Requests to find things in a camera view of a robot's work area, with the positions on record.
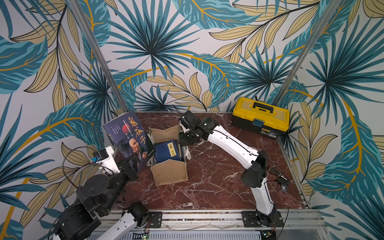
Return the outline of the dark blue Guiguzi book back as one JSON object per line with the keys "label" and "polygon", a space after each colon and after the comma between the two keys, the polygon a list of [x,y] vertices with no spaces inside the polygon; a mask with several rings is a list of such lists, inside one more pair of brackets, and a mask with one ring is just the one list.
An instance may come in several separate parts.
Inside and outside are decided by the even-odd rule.
{"label": "dark blue Guiguzi book back", "polygon": [[104,130],[129,163],[140,173],[156,150],[135,111],[124,113],[103,125]]}

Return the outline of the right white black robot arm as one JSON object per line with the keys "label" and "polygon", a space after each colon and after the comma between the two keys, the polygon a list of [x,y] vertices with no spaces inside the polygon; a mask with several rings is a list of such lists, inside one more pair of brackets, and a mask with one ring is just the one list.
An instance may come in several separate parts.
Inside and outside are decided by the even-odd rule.
{"label": "right white black robot arm", "polygon": [[179,132],[182,146],[191,146],[203,139],[225,150],[244,167],[241,180],[244,185],[251,188],[256,201],[256,210],[251,211],[251,216],[243,216],[245,227],[282,227],[284,221],[267,186],[269,161],[267,152],[247,146],[212,118],[206,117],[200,120],[191,111],[186,111],[179,118],[179,123],[182,127],[182,131]]}

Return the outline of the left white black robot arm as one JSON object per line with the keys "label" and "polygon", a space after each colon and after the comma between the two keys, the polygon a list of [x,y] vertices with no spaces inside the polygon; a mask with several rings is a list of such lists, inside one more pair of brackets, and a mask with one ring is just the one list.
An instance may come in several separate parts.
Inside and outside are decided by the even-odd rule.
{"label": "left white black robot arm", "polygon": [[[138,178],[136,169],[128,160],[117,166],[119,173],[95,175],[76,190],[75,202],[62,212],[55,225],[55,240],[86,240],[101,225],[100,218],[111,213],[125,185]],[[148,209],[141,202],[135,202],[99,238],[118,240],[136,227],[146,227],[149,221]]]}

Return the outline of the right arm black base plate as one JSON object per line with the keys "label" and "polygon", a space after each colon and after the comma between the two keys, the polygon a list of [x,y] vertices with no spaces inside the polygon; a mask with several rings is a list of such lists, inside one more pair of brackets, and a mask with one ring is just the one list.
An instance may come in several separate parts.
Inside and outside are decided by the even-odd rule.
{"label": "right arm black base plate", "polygon": [[245,228],[274,228],[283,227],[284,225],[284,220],[279,211],[271,212],[269,215],[262,214],[259,211],[243,211],[241,214]]}

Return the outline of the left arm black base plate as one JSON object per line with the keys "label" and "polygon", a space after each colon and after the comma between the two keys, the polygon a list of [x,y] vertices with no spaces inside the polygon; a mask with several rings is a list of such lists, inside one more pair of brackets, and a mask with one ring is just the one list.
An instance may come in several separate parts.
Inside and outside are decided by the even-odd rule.
{"label": "left arm black base plate", "polygon": [[154,228],[159,229],[162,224],[162,212],[145,212],[135,216],[133,213],[124,213],[118,221],[120,229]]}

